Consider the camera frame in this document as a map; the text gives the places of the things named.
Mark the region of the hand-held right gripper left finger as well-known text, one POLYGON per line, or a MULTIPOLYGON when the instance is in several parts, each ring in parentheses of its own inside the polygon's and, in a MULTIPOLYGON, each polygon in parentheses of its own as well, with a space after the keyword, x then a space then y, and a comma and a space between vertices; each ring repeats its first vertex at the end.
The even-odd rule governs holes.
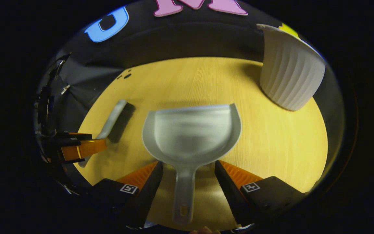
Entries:
POLYGON ((162 175, 156 161, 118 180, 101 180, 92 187, 93 216, 117 228, 143 228, 162 175))

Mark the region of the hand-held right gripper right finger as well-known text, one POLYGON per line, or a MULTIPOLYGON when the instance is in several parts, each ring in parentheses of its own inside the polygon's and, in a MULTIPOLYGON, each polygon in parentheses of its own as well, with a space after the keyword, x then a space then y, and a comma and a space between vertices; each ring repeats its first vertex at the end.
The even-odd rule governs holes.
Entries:
POLYGON ((214 173, 238 225, 272 222, 306 197, 276 176, 261 178, 225 161, 214 173))

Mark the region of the small white broom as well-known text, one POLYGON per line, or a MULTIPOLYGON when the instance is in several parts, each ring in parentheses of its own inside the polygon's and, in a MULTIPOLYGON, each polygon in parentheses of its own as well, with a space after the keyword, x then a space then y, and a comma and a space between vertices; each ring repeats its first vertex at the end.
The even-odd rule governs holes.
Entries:
POLYGON ((135 110, 136 107, 134 105, 124 99, 120 99, 109 114, 95 140, 108 139, 112 143, 118 143, 135 110))

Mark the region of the white plastic dustpan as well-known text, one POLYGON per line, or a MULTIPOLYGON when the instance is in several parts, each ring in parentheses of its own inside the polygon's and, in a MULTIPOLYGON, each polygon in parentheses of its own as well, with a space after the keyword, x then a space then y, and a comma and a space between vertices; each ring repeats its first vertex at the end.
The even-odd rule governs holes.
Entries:
POLYGON ((186 225, 193 220, 197 169, 228 154, 241 133, 242 120, 235 103, 148 112, 142 129, 144 147, 176 172, 173 222, 186 225))

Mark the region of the white ribbed garbage bin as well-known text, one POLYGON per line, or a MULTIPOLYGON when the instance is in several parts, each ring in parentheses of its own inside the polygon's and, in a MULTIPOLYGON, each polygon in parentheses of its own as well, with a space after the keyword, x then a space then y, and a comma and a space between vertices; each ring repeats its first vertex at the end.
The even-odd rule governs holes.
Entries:
POLYGON ((264 34, 260 86, 276 105, 288 111, 303 108, 318 90, 326 62, 290 27, 257 24, 264 34))

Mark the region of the wooden desktop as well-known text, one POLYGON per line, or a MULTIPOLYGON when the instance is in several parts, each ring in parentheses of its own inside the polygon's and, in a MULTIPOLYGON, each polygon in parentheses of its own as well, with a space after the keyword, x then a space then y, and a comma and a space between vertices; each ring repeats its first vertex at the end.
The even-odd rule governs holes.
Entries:
POLYGON ((95 185, 117 180, 153 163, 142 143, 149 111, 235 103, 241 137, 223 161, 259 177, 276 176, 300 192, 313 188, 323 173, 328 138, 314 99, 298 111, 275 105, 259 88, 261 62, 238 58, 195 57, 164 60, 127 68, 103 91, 84 118, 79 133, 96 137, 120 99, 135 106, 118 143, 75 168, 95 185))

